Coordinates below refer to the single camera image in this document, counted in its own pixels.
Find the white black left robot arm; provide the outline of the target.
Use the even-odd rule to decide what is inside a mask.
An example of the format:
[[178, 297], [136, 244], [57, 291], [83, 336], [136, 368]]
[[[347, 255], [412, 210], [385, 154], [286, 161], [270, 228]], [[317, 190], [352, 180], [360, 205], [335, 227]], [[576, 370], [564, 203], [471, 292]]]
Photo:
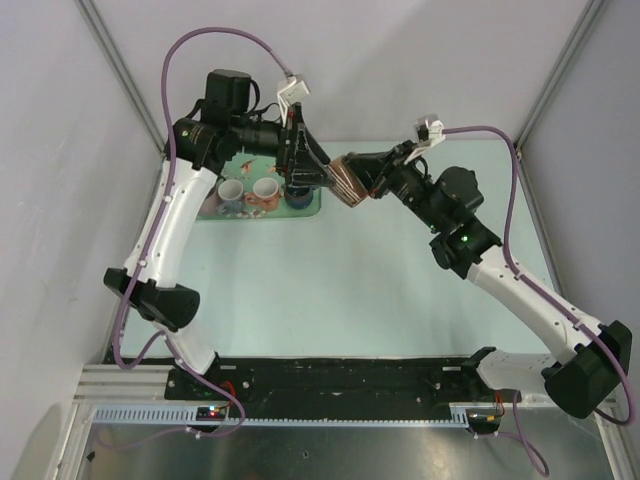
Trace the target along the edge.
[[211, 365], [215, 353], [199, 333], [197, 291], [177, 282], [181, 258], [198, 211], [215, 189], [225, 165], [238, 153], [272, 157], [275, 171], [293, 188], [332, 187], [330, 159], [309, 133], [301, 102], [310, 90], [300, 75], [277, 89], [281, 118], [263, 119], [249, 107], [259, 89], [250, 75], [218, 69], [207, 77], [205, 96], [173, 122], [166, 159], [152, 207], [136, 245], [121, 268], [110, 268], [104, 284], [152, 322], [172, 348], [177, 362], [191, 369], [187, 387], [201, 399], [214, 397], [222, 376]]

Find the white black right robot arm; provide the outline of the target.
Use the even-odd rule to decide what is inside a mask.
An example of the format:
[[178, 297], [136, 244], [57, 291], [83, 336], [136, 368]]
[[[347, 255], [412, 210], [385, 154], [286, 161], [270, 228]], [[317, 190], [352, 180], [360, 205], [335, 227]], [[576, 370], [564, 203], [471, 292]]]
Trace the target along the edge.
[[432, 178], [422, 151], [407, 141], [387, 152], [349, 153], [332, 167], [350, 202], [393, 194], [434, 233], [430, 247], [442, 269], [491, 295], [547, 347], [541, 356], [490, 351], [463, 374], [464, 393], [476, 401], [503, 389], [545, 394], [583, 419], [617, 387], [628, 390], [630, 330], [580, 311], [516, 262], [475, 215], [484, 200], [475, 173], [453, 166]]

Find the brown striped mug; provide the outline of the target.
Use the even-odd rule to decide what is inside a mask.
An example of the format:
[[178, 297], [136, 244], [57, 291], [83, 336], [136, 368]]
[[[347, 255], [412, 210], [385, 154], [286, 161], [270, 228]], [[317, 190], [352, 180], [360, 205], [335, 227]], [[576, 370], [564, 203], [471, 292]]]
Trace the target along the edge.
[[369, 196], [363, 183], [346, 164], [345, 156], [332, 160], [328, 168], [334, 178], [334, 183], [329, 187], [329, 191], [343, 204], [354, 208]]

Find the grey blue small mug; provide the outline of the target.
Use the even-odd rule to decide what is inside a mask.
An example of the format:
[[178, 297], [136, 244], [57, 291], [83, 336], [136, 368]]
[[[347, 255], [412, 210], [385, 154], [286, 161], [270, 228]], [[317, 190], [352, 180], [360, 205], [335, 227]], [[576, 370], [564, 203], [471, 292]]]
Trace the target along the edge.
[[224, 180], [217, 188], [219, 215], [240, 213], [244, 208], [244, 185], [236, 179]]

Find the salmon pink mug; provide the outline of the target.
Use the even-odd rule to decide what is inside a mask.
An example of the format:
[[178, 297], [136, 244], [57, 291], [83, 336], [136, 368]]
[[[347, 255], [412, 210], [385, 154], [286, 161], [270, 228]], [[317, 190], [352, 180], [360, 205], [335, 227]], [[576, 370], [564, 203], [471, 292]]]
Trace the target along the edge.
[[271, 177], [258, 179], [252, 191], [245, 195], [245, 202], [250, 206], [259, 207], [265, 212], [275, 211], [280, 202], [280, 185]]

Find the dark blue mug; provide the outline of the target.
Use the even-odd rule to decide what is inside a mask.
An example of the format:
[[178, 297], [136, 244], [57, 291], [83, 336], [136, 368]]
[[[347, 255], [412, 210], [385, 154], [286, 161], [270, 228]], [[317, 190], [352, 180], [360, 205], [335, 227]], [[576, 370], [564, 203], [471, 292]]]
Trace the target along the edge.
[[314, 197], [314, 191], [310, 187], [286, 186], [284, 190], [284, 199], [286, 204], [295, 210], [303, 210], [308, 208]]

